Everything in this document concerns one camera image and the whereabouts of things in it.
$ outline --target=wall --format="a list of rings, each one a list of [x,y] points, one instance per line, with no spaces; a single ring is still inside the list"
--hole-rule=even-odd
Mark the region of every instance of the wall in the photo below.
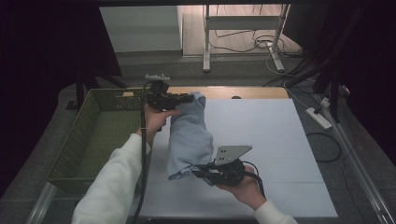
[[[181,49],[177,7],[101,7],[116,52]]]

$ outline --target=blue cloth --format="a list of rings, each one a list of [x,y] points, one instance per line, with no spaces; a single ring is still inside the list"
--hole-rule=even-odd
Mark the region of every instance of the blue cloth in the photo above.
[[[213,136],[205,125],[206,98],[200,92],[192,103],[177,107],[180,113],[171,118],[168,178],[191,175],[191,167],[207,164],[213,154]]]

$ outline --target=green basket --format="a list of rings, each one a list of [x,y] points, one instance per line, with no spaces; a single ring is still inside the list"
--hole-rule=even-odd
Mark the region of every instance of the green basket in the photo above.
[[[114,149],[140,126],[141,92],[90,90],[47,180],[67,193],[85,194]]]

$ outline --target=person's right hand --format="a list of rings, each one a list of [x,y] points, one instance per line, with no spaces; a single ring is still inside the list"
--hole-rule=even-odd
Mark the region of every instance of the person's right hand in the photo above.
[[[245,165],[245,170],[254,173],[251,166]],[[253,210],[258,209],[266,202],[266,199],[260,193],[257,181],[249,176],[245,176],[242,182],[235,187],[227,185],[217,185],[217,187],[231,192],[239,202],[247,204]]]

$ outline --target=table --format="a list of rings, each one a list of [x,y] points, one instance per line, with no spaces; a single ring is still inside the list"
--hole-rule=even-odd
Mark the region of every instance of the table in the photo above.
[[[205,125],[213,134],[213,155],[219,146],[253,146],[241,160],[258,167],[267,198],[281,211],[293,217],[337,217],[292,100],[258,94],[265,92],[262,88],[228,92],[232,89],[173,88],[170,92],[201,90],[208,93]],[[231,99],[236,94],[242,99]],[[172,181],[167,179],[169,128],[168,120],[154,139],[140,217],[253,219],[248,206],[226,191],[210,188],[194,175]],[[134,200],[131,215],[137,201]]]

